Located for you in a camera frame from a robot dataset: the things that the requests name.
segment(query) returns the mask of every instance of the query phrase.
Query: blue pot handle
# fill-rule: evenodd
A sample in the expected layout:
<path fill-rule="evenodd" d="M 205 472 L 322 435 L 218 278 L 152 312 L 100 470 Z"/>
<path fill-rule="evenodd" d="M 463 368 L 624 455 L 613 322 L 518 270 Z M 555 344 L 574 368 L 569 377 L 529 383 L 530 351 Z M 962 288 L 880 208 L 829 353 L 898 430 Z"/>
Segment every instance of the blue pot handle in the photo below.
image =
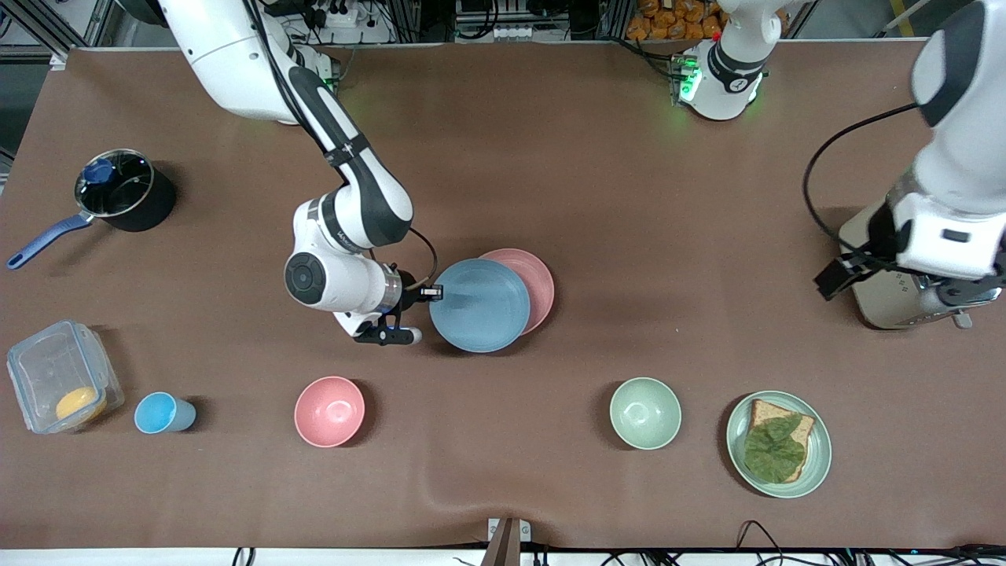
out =
<path fill-rule="evenodd" d="M 95 219 L 94 214 L 89 214 L 88 212 L 80 212 L 79 214 L 73 214 L 68 218 L 63 218 L 56 223 L 50 225 L 48 229 L 43 231 L 32 239 L 27 245 L 21 247 L 21 250 L 14 253 L 7 259 L 7 268 L 18 268 L 24 263 L 28 262 L 28 259 L 38 254 L 38 251 L 44 249 L 49 243 L 56 240 L 57 237 L 66 233 L 67 231 L 73 231 L 74 229 L 80 229 L 81 227 L 88 227 L 91 225 L 91 220 Z"/>

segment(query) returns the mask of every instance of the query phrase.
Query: blue plate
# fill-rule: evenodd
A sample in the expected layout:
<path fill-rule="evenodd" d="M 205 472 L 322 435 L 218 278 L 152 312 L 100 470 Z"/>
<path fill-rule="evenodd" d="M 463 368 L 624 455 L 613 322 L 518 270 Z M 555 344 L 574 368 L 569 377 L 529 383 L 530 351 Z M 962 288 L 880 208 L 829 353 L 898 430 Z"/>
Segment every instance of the blue plate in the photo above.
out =
<path fill-rule="evenodd" d="M 510 346 L 531 316 L 527 288 L 514 270 L 491 259 L 465 259 L 437 278 L 444 299 L 430 304 L 437 332 L 461 350 L 485 354 Z"/>

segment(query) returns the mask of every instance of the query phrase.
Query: green leaf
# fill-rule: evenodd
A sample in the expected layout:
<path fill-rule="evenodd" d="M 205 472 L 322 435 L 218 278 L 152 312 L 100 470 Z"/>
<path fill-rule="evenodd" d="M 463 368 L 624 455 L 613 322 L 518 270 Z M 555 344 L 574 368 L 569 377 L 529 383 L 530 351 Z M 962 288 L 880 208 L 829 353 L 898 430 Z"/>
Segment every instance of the green leaf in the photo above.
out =
<path fill-rule="evenodd" d="M 744 438 L 744 465 L 754 477 L 770 484 L 782 484 L 793 476 L 804 461 L 807 450 L 789 436 L 796 428 L 790 427 L 789 422 L 794 416 L 797 417 L 799 424 L 803 417 L 797 414 L 769 419 L 747 433 L 747 437 Z M 783 438 L 774 436 L 783 430 L 789 430 L 786 436 Z"/>
<path fill-rule="evenodd" d="M 769 419 L 756 428 L 764 426 L 773 440 L 782 440 L 793 434 L 793 431 L 797 430 L 797 427 L 800 426 L 800 421 L 803 419 L 804 416 L 800 413 L 793 413 L 787 417 Z"/>

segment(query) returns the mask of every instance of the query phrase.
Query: pink plate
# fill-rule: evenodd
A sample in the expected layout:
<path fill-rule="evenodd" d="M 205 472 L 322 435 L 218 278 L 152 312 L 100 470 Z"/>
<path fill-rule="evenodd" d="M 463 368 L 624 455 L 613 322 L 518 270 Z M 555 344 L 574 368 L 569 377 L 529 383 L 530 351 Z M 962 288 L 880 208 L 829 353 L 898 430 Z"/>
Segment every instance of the pink plate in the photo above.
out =
<path fill-rule="evenodd" d="M 524 281 L 527 288 L 527 295 L 531 298 L 531 317 L 527 320 L 527 327 L 520 336 L 524 336 L 538 328 L 538 325 L 548 317 L 548 312 L 552 310 L 552 303 L 555 302 L 555 280 L 548 266 L 530 251 L 516 249 L 514 247 L 504 247 L 495 249 L 488 253 L 483 253 L 482 258 L 492 259 L 512 268 Z"/>
<path fill-rule="evenodd" d="M 352 438 L 363 424 L 363 395 L 346 378 L 322 378 L 297 398 L 294 424 L 308 444 L 319 448 L 338 446 Z"/>

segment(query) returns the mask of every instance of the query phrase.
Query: lemon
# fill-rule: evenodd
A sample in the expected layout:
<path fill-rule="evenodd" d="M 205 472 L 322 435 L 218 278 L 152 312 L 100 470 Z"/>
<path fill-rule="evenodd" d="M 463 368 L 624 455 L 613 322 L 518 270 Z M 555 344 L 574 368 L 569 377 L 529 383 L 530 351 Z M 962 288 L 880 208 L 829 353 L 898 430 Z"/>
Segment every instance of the lemon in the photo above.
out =
<path fill-rule="evenodd" d="M 96 399 L 98 399 L 98 391 L 96 391 L 95 388 L 78 387 L 64 395 L 63 398 L 59 400 L 59 403 L 56 404 L 56 418 L 60 420 L 65 419 L 88 405 L 91 405 Z M 103 399 L 102 402 L 98 404 L 98 407 L 95 408 L 95 413 L 88 417 L 88 419 L 99 415 L 104 410 L 105 400 Z"/>

